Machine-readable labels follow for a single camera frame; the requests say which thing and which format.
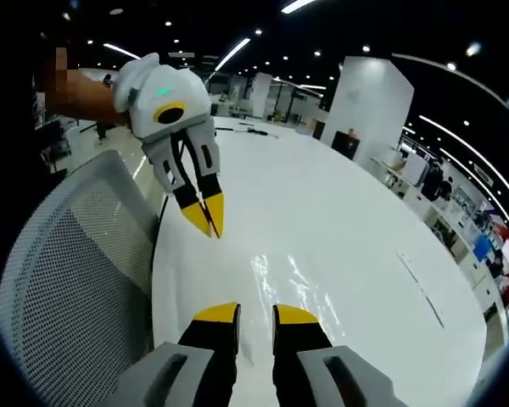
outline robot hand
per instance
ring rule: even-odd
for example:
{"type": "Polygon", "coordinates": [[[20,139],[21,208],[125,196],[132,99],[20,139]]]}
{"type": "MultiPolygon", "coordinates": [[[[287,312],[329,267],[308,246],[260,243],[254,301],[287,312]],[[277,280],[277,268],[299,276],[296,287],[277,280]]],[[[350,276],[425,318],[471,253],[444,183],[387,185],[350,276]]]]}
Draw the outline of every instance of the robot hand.
{"type": "MultiPolygon", "coordinates": [[[[240,304],[227,303],[197,313],[178,344],[164,343],[127,369],[99,406],[228,406],[238,376],[240,311],[240,304]]],[[[351,348],[333,347],[304,309],[273,306],[273,356],[281,407],[406,407],[388,376],[351,348]]]]}
{"type": "Polygon", "coordinates": [[[210,116],[211,99],[204,83],[190,70],[159,64],[151,53],[126,64],[115,82],[114,106],[128,111],[132,132],[167,193],[173,193],[183,215],[207,236],[222,236],[224,196],[217,180],[219,148],[210,116]],[[199,191],[182,166],[179,142],[190,153],[199,191]]]}

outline gray mesh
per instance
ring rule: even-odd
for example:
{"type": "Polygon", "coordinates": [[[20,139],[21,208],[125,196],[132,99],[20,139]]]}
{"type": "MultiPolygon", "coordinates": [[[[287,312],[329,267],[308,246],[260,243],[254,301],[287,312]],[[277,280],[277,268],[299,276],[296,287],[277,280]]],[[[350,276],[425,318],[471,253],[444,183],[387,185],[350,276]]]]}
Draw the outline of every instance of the gray mesh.
{"type": "Polygon", "coordinates": [[[151,349],[156,227],[109,151],[65,179],[20,233],[0,286],[0,335],[46,404],[96,404],[151,349]]]}

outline green indicator light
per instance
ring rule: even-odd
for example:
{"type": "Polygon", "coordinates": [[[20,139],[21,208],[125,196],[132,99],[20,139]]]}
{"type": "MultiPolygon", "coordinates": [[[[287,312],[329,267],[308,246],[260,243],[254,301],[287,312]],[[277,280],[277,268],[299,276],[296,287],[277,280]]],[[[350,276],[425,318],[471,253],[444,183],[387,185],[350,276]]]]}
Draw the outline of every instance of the green indicator light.
{"type": "Polygon", "coordinates": [[[166,93],[168,93],[170,91],[170,88],[169,87],[163,87],[162,89],[160,89],[158,92],[156,92],[156,96],[162,96],[162,95],[165,95],[166,93]]]}

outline white wall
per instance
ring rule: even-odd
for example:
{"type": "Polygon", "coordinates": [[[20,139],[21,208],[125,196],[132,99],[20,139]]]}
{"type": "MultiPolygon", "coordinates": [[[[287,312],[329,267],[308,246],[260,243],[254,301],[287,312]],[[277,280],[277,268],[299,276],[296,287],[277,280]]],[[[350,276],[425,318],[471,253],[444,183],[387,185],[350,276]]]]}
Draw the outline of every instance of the white wall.
{"type": "Polygon", "coordinates": [[[309,123],[313,120],[326,121],[328,112],[319,109],[320,98],[307,95],[305,100],[295,99],[292,112],[302,116],[303,123],[309,123]]]}
{"type": "Polygon", "coordinates": [[[230,91],[228,96],[230,96],[230,99],[232,100],[243,99],[245,87],[247,87],[247,78],[240,75],[234,75],[230,79],[230,91]]]}
{"type": "Polygon", "coordinates": [[[451,176],[454,180],[452,183],[452,189],[455,191],[458,187],[466,193],[466,195],[479,207],[483,201],[487,201],[490,207],[492,205],[488,202],[488,199],[484,197],[483,193],[475,187],[471,181],[467,179],[467,176],[463,175],[454,165],[449,161],[445,160],[442,165],[443,172],[445,173],[445,179],[451,176]]]}
{"type": "Polygon", "coordinates": [[[211,95],[221,95],[223,92],[228,92],[228,83],[217,82],[210,84],[211,95]]]}
{"type": "Polygon", "coordinates": [[[271,79],[272,77],[269,74],[264,74],[262,72],[256,74],[249,95],[249,101],[253,106],[254,117],[264,117],[266,100],[270,92],[271,79]]]}
{"type": "Polygon", "coordinates": [[[277,103],[277,110],[281,112],[283,117],[288,112],[288,106],[292,98],[292,90],[293,88],[289,85],[282,86],[281,96],[279,96],[279,102],[277,103]]]}
{"type": "Polygon", "coordinates": [[[390,61],[347,57],[321,141],[332,145],[336,131],[355,129],[361,142],[354,161],[369,169],[372,156],[398,146],[413,92],[390,61]]]}
{"type": "Polygon", "coordinates": [[[279,93],[279,87],[281,84],[272,82],[270,85],[270,91],[268,92],[268,97],[266,98],[266,108],[264,110],[264,117],[269,114],[273,114],[275,111],[275,103],[277,101],[277,95],[279,93]]]}

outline person's arm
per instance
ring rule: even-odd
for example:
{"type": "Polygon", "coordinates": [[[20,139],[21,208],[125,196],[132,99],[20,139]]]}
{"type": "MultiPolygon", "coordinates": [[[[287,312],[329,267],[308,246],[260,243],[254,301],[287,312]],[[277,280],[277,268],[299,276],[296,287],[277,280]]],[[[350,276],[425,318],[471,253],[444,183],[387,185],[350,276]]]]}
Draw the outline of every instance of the person's arm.
{"type": "Polygon", "coordinates": [[[76,119],[126,125],[127,115],[113,107],[113,91],[79,70],[68,70],[66,48],[56,48],[55,58],[46,63],[43,77],[45,109],[76,119]]]}

